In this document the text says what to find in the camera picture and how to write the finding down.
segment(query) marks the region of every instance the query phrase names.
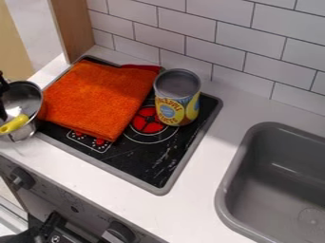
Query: black stovetop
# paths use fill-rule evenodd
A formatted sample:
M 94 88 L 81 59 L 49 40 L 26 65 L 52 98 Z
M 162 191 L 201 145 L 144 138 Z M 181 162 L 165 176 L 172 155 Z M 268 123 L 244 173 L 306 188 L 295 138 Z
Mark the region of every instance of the black stovetop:
M 40 132 L 67 145 L 68 152 L 73 148 L 87 157 L 161 189 L 173 176 L 198 133 L 202 128 L 207 130 L 210 125 L 207 123 L 213 121 L 213 118 L 209 119 L 210 116 L 216 117 L 220 111 L 221 102 L 218 99 L 202 94 L 200 103 L 200 114 L 191 124 L 182 127 L 167 126 L 157 118 L 154 93 L 151 92 L 131 124 L 114 143 L 51 122 L 44 122 Z M 193 146 L 199 144 L 198 141 L 195 143 L 190 148 L 192 152 L 195 149 Z

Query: cooktop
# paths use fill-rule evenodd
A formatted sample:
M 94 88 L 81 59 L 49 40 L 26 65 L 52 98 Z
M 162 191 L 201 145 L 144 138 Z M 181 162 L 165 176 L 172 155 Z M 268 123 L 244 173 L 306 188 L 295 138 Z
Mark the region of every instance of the cooktop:
M 153 194 L 165 195 L 219 114 L 222 104 L 217 98 L 201 94 L 198 118 L 186 126 L 175 127 L 159 121 L 154 98 L 151 91 L 132 122 L 113 143 L 47 121 L 37 135 Z

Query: gray sink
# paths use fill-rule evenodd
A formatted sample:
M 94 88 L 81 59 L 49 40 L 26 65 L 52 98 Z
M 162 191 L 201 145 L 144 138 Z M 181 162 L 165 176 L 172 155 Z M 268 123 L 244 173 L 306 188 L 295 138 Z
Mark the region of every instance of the gray sink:
M 324 243 L 325 140 L 278 123 L 254 126 L 216 208 L 224 224 L 257 242 Z

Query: tin can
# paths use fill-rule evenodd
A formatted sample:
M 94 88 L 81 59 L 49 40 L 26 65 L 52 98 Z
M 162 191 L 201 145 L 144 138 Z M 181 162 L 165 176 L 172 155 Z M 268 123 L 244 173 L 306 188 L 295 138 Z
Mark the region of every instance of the tin can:
M 185 69 L 170 69 L 154 83 L 159 120 L 167 125 L 187 125 L 200 112 L 201 80 Z

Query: orange towel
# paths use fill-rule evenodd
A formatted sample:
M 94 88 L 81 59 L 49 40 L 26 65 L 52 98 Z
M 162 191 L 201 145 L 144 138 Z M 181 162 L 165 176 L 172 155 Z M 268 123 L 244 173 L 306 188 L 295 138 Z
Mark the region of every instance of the orange towel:
M 115 141 L 150 92 L 159 67 L 81 61 L 44 92 L 39 118 Z

